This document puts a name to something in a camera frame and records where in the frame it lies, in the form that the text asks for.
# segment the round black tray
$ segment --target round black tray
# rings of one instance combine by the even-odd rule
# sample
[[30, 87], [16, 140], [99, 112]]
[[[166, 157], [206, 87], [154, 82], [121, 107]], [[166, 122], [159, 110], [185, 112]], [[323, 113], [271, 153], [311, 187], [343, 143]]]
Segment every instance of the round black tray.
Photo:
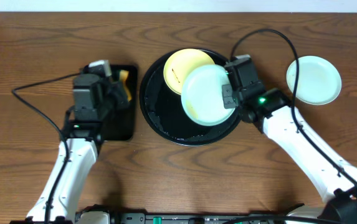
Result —
[[[225, 65], [228, 59], [211, 50], [199, 49], [210, 55], [216, 65]], [[181, 95], [170, 90], [164, 82], [163, 69], [167, 59], [177, 50], [159, 58], [145, 73], [140, 87], [140, 106], [145, 120], [160, 136], [172, 142], [200, 146], [227, 136], [238, 124], [238, 110], [223, 123], [201, 126], [186, 116]]]

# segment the white wall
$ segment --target white wall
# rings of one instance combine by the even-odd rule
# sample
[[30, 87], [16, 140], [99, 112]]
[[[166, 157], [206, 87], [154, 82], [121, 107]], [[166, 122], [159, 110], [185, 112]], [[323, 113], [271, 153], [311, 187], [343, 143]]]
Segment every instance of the white wall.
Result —
[[0, 11], [357, 12], [356, 0], [0, 0]]

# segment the wood grain surface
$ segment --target wood grain surface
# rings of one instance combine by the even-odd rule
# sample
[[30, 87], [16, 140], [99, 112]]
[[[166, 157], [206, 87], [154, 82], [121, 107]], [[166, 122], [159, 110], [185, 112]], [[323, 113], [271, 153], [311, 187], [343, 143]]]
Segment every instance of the wood grain surface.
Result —
[[[334, 102], [298, 107], [357, 166], [357, 14], [0, 12], [0, 223], [22, 220], [32, 208], [58, 147], [57, 133], [14, 99], [12, 88], [75, 73], [99, 59], [137, 65], [140, 82], [171, 50], [202, 47], [228, 56], [238, 38], [266, 27], [287, 34], [300, 56], [321, 56], [339, 70], [343, 88]], [[290, 94], [285, 76], [293, 56], [283, 40], [253, 36], [238, 54], [251, 54], [267, 87]], [[59, 125], [73, 102], [71, 80], [22, 94]], [[208, 146], [186, 147], [158, 136], [137, 106], [133, 139], [103, 145], [79, 209], [101, 203], [163, 213], [247, 213], [323, 205], [285, 151], [253, 125], [241, 123]]]

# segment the yellow plate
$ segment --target yellow plate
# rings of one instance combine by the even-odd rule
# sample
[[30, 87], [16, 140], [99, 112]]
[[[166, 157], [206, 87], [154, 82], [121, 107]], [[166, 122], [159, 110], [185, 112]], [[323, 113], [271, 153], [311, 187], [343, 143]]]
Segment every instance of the yellow plate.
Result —
[[186, 77], [203, 65], [214, 65], [210, 56], [196, 49], [179, 50], [167, 59], [163, 76], [167, 86], [175, 93], [181, 94]]

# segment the green object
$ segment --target green object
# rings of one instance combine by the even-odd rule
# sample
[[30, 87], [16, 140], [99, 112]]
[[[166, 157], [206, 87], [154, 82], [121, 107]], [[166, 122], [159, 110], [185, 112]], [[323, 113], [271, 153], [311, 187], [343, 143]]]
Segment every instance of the green object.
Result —
[[154, 217], [153, 224], [161, 224], [161, 217]]
[[265, 101], [266, 101], [266, 99], [265, 99], [264, 97], [260, 97], [260, 98], [259, 98], [259, 102], [260, 102], [261, 104], [263, 104]]

